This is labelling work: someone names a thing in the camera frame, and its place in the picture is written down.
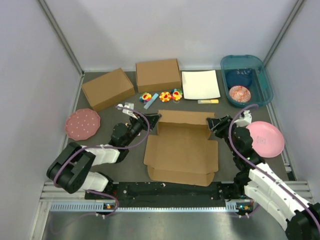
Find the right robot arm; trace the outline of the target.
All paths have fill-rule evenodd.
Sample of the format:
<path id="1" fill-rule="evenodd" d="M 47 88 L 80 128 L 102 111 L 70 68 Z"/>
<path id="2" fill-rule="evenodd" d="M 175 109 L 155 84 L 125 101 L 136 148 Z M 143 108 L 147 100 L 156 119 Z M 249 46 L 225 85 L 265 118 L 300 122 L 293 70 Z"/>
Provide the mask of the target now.
<path id="1" fill-rule="evenodd" d="M 282 181 L 253 149 L 253 139 L 246 127 L 233 119 L 206 118 L 209 130 L 228 145 L 239 172 L 233 179 L 233 192 L 249 197 L 267 211 L 282 227 L 289 240 L 320 238 L 320 205 L 312 204 Z"/>

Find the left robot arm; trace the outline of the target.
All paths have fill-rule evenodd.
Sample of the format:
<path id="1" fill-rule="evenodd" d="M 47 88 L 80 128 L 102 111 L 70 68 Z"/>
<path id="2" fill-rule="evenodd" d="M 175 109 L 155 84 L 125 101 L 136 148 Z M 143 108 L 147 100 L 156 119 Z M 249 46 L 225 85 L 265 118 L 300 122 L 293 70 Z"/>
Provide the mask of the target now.
<path id="1" fill-rule="evenodd" d="M 113 127 L 108 144 L 89 147 L 70 142 L 50 165 L 46 176 L 69 194 L 93 190 L 102 198 L 109 198 L 114 191 L 112 180 L 102 173 L 91 172 L 91 168 L 122 162 L 130 149 L 137 146 L 130 146 L 133 140 L 141 131 L 153 130 L 161 117 L 160 113 L 134 113 L 129 123 Z"/>

